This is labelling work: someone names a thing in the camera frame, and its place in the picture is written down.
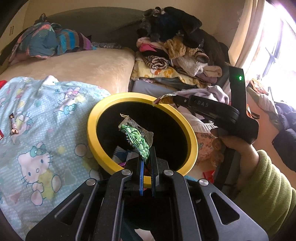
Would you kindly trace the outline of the green sleeve forearm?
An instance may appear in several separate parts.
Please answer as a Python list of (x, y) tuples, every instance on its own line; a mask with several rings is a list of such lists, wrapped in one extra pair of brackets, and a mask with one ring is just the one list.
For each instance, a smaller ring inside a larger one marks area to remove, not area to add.
[(255, 172), (234, 203), (272, 237), (292, 216), (295, 189), (264, 150), (257, 153), (259, 163)]

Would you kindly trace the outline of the right hand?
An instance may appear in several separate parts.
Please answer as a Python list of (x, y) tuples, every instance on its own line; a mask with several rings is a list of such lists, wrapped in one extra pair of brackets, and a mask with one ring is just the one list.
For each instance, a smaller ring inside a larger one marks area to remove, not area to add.
[(224, 148), (236, 150), (240, 154), (240, 173), (236, 181), (236, 189), (241, 190), (245, 187), (254, 174), (259, 163), (259, 154), (253, 147), (243, 139), (218, 134), (218, 128), (211, 129), (211, 134), (216, 137), (212, 142), (213, 151), (211, 161), (214, 164), (220, 164), (224, 161)]

